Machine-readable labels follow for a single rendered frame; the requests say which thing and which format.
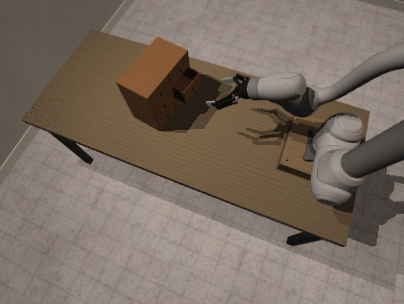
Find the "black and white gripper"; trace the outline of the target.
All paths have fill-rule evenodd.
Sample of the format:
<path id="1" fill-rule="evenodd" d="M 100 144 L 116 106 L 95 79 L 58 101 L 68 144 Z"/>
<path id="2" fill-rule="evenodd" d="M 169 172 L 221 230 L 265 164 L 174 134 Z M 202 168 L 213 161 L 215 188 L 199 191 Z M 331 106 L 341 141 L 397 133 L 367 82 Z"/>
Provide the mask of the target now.
<path id="1" fill-rule="evenodd" d="M 243 82 L 240 83 L 237 79 Z M 217 110 L 220 110 L 230 105 L 237 104 L 238 103 L 237 100 L 239 98 L 250 99 L 247 93 L 247 84 L 249 80 L 250 80 L 249 77 L 245 77 L 240 74 L 236 74 L 236 77 L 222 79 L 224 84 L 230 84 L 236 82 L 238 86 L 236 86 L 234 91 L 230 92 L 229 95 L 225 96 L 224 98 L 218 101 L 206 101 L 205 103 L 208 105 L 208 107 L 216 107 Z M 232 94 L 235 96 L 234 98 Z"/>

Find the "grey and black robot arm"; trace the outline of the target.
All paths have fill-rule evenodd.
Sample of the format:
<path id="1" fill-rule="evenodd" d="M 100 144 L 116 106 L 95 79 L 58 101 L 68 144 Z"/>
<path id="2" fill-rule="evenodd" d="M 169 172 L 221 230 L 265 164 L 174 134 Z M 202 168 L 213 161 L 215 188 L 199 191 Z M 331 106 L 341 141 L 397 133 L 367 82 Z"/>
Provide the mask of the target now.
<path id="1" fill-rule="evenodd" d="M 404 69 L 404 42 L 373 55 L 329 87 L 306 85 L 296 72 L 277 72 L 251 78 L 247 93 L 251 100 L 268 100 L 294 116 L 308 117 L 321 105 L 399 69 Z M 303 160 L 313 162 L 311 191 L 325 205 L 344 204 L 368 174 L 404 160 L 404 120 L 361 145 L 364 124 L 353 113 L 337 113 L 308 135 Z"/>

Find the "small brown chest of drawers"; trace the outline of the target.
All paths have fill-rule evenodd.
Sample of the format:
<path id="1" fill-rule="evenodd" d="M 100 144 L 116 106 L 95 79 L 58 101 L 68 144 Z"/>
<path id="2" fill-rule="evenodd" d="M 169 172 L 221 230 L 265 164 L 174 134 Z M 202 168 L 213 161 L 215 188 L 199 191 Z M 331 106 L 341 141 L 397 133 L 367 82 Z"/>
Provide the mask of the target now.
<path id="1" fill-rule="evenodd" d="M 161 101 L 152 110 L 149 97 L 167 76 L 172 89 L 169 73 L 186 53 L 188 50 L 157 37 L 116 81 L 133 116 L 158 131 L 161 130 L 153 110 Z"/>

